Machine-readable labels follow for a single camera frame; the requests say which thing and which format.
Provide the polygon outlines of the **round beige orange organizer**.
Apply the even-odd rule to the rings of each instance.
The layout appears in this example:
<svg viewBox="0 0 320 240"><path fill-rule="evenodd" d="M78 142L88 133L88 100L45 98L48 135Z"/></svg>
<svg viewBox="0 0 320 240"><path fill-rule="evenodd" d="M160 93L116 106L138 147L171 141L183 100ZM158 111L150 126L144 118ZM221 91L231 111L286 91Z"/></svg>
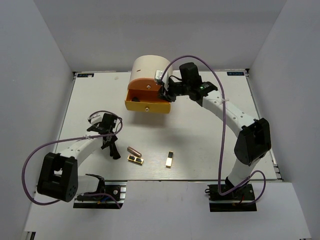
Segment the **round beige orange organizer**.
<svg viewBox="0 0 320 240"><path fill-rule="evenodd" d="M132 66L125 107L128 111L168 114L171 104L158 98L161 85L155 82L156 70L164 71L170 61L158 55L143 55L138 57ZM173 73L170 67L166 74L166 80ZM132 98L139 98L140 102L133 102Z"/></svg>

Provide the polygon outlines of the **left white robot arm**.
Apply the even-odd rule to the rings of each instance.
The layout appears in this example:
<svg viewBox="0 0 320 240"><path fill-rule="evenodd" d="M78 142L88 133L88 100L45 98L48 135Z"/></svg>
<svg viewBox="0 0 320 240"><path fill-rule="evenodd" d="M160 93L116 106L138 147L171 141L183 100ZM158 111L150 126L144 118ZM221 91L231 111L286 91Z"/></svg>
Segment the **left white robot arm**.
<svg viewBox="0 0 320 240"><path fill-rule="evenodd" d="M77 140L65 150L45 155L37 183L37 192L60 201L70 202L77 195L90 195L99 200L105 196L106 187L102 176L87 173L78 175L78 167L94 151L109 148L109 155L117 160L121 157L116 147L114 133L118 117L105 112L94 114L88 119L91 126L88 133L98 134L97 138L86 136Z"/></svg>

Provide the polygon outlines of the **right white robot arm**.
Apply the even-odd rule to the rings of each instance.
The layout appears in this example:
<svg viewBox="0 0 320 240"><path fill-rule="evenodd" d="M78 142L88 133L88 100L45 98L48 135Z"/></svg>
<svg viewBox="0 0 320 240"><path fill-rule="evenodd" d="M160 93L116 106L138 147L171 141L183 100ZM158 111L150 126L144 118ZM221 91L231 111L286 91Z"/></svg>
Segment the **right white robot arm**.
<svg viewBox="0 0 320 240"><path fill-rule="evenodd" d="M189 96L222 121L222 129L230 128L236 136L235 164L225 179L225 190L218 186L221 196L236 200L244 193L244 185L255 173L254 168L271 149L270 124L265 118L256 119L227 101L222 88L203 81L193 62L179 67L181 77L173 81L167 70L155 71L154 80L160 86L159 98L174 102L178 96Z"/></svg>

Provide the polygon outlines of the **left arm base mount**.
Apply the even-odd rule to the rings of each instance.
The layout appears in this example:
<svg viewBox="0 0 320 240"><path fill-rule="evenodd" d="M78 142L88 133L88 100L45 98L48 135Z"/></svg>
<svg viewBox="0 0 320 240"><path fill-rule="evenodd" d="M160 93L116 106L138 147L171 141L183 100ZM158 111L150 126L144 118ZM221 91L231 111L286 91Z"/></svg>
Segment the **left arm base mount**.
<svg viewBox="0 0 320 240"><path fill-rule="evenodd" d="M73 208L119 210L125 202L126 191L126 181L105 181L101 193L77 195L73 202Z"/></svg>

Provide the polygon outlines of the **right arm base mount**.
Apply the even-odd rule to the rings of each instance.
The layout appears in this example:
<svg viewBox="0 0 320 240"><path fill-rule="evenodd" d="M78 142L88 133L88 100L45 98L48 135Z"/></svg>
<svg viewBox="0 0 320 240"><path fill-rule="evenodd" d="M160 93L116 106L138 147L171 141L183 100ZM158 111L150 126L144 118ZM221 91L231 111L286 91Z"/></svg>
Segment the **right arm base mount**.
<svg viewBox="0 0 320 240"><path fill-rule="evenodd" d="M227 195L218 193L218 185L210 184L204 191L209 198L209 209L213 213L256 212L257 206L253 202L256 197L253 186L247 184Z"/></svg>

